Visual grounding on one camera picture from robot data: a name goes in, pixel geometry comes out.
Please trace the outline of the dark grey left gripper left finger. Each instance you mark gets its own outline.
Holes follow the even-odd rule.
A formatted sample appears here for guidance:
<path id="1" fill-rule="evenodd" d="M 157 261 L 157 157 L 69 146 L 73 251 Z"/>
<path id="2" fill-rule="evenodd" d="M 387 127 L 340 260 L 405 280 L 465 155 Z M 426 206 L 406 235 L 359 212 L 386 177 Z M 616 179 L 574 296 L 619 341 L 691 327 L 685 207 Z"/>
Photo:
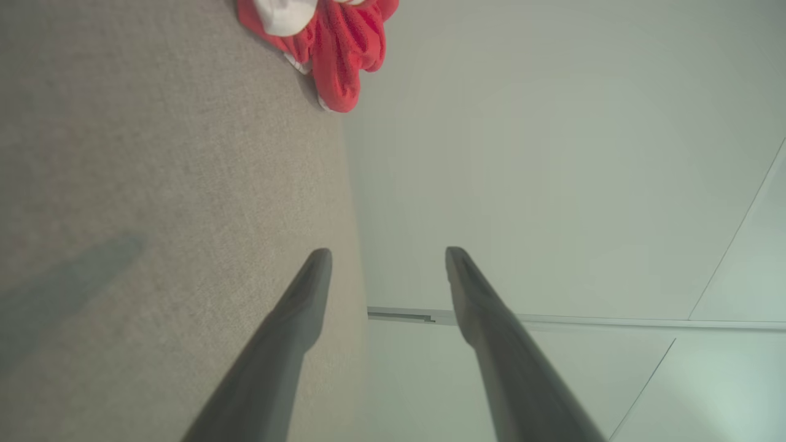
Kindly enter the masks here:
<path id="1" fill-rule="evenodd" d="M 185 441 L 284 441 L 306 353 L 322 333 L 329 249 L 312 251 L 186 432 Z"/>

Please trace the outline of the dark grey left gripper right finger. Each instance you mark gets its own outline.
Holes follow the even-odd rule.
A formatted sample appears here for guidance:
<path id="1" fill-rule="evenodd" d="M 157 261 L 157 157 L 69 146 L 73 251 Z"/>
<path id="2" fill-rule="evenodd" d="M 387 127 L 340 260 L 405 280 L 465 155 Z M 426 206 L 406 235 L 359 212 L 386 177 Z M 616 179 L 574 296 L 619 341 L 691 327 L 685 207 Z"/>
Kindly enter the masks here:
<path id="1" fill-rule="evenodd" d="M 469 253 L 449 247 L 445 264 L 457 324 L 477 356 L 497 439 L 604 440 Z"/>

